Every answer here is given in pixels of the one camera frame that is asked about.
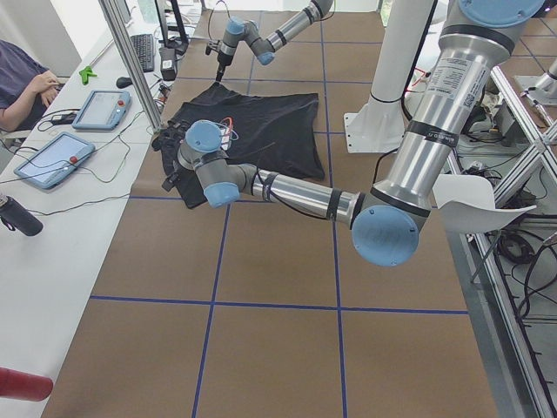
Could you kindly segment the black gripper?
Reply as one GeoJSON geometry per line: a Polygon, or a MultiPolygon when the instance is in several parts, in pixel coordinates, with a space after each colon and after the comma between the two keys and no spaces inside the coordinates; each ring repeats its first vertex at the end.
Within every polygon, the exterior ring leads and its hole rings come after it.
{"type": "Polygon", "coordinates": [[[181,164],[179,164],[178,162],[174,161],[173,169],[171,173],[168,174],[167,177],[165,178],[162,184],[162,188],[167,192],[170,192],[173,188],[176,188],[180,182],[180,176],[182,172],[183,172],[183,166],[181,166],[181,164]]]}
{"type": "Polygon", "coordinates": [[[219,52],[218,54],[218,71],[215,77],[215,81],[220,83],[225,74],[226,68],[231,64],[231,57],[227,54],[219,52]]]}

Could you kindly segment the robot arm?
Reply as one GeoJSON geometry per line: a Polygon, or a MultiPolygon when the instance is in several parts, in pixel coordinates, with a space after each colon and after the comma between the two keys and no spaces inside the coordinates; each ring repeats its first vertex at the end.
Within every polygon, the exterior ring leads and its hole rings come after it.
{"type": "Polygon", "coordinates": [[[206,201],[220,207],[248,192],[317,219],[347,223],[365,260],[397,266],[410,259],[431,211],[430,192],[489,71],[513,50],[538,1],[459,1],[440,37],[440,57],[388,175],[369,193],[351,194],[269,172],[232,165],[223,129],[209,120],[191,125],[173,160],[175,173],[197,177],[206,201]]]}
{"type": "Polygon", "coordinates": [[[225,70],[232,64],[238,45],[245,42],[254,57],[262,64],[268,65],[275,58],[276,52],[292,41],[302,31],[326,18],[331,10],[332,0],[311,0],[300,12],[295,14],[280,27],[262,37],[258,25],[252,21],[245,21],[239,17],[230,17],[223,37],[218,41],[210,41],[205,54],[216,51],[218,69],[215,81],[220,83],[225,70]]]}

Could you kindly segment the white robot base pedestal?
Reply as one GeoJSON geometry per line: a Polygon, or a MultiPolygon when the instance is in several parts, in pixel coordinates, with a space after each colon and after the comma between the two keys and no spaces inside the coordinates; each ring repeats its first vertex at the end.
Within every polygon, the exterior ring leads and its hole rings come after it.
{"type": "Polygon", "coordinates": [[[400,145],[405,133],[401,101],[436,6],[427,0],[393,2],[369,99],[359,112],[344,115],[350,153],[383,153],[400,145]]]}

